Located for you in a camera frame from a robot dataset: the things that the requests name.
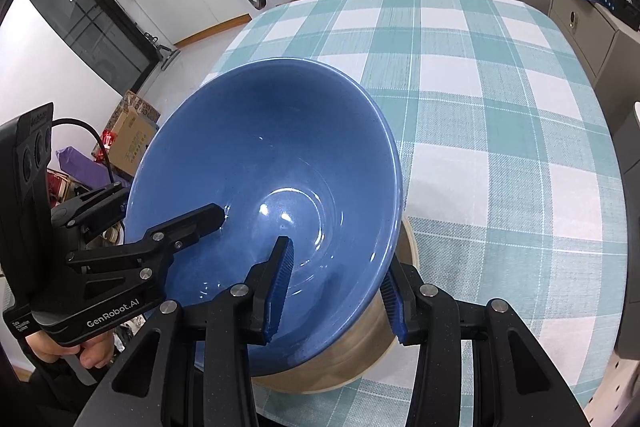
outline black door frame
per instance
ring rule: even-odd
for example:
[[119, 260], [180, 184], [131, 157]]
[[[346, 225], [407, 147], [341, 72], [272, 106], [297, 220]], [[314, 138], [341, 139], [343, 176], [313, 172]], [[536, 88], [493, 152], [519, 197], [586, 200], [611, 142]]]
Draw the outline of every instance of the black door frame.
[[144, 36], [142, 31], [133, 23], [126, 12], [115, 0], [96, 0], [104, 12], [111, 17], [116, 26], [134, 43], [138, 49], [150, 61], [149, 66], [140, 73], [140, 76], [130, 88], [133, 92], [138, 92], [151, 71], [160, 62], [158, 51], [155, 46]]

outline tiled floor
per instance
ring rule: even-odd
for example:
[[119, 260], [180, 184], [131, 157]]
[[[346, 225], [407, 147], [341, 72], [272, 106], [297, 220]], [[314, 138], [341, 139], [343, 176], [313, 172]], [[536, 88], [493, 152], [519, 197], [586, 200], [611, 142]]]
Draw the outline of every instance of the tiled floor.
[[232, 28], [183, 48], [165, 71], [149, 77], [140, 96], [160, 112], [162, 125], [202, 83], [204, 77], [244, 26]]

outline plaid tablecloth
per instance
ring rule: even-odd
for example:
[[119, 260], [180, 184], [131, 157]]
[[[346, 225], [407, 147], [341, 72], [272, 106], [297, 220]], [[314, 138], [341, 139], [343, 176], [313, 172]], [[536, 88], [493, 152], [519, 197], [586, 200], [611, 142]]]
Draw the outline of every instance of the plaid tablecloth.
[[[556, 25], [514, 0], [302, 0], [249, 23], [206, 82], [266, 57], [320, 60], [371, 93], [396, 137], [425, 282], [508, 300], [584, 405], [618, 330], [626, 219], [602, 112]], [[401, 426], [417, 354], [398, 345], [328, 393], [255, 388], [256, 406], [290, 426]]]

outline metal screw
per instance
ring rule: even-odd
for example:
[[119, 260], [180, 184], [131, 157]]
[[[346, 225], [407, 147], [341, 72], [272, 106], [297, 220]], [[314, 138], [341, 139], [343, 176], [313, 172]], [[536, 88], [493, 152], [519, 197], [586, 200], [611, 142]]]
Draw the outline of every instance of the metal screw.
[[435, 297], [438, 294], [438, 288], [433, 284], [423, 284], [420, 286], [420, 293], [425, 297]]
[[491, 308], [498, 313], [504, 313], [509, 309], [509, 305], [502, 299], [494, 299], [491, 301]]
[[249, 286], [246, 284], [234, 284], [231, 286], [231, 295], [234, 297], [244, 297], [249, 293]]
[[178, 304], [175, 301], [164, 301], [160, 304], [160, 313], [169, 314], [175, 312], [175, 309], [178, 307]]

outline human hand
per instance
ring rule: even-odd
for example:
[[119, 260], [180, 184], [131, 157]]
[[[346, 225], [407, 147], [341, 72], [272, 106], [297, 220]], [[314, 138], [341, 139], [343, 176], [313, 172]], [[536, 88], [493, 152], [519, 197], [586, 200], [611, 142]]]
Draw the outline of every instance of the human hand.
[[87, 369], [100, 369], [113, 358], [113, 330], [106, 331], [80, 344], [84, 349], [80, 353], [80, 363]]
[[59, 346], [47, 333], [37, 331], [26, 338], [34, 355], [43, 362], [53, 363], [63, 355], [76, 355], [80, 353], [80, 363], [87, 369], [91, 367], [104, 367], [113, 356], [113, 331], [107, 331], [94, 337], [79, 346]]

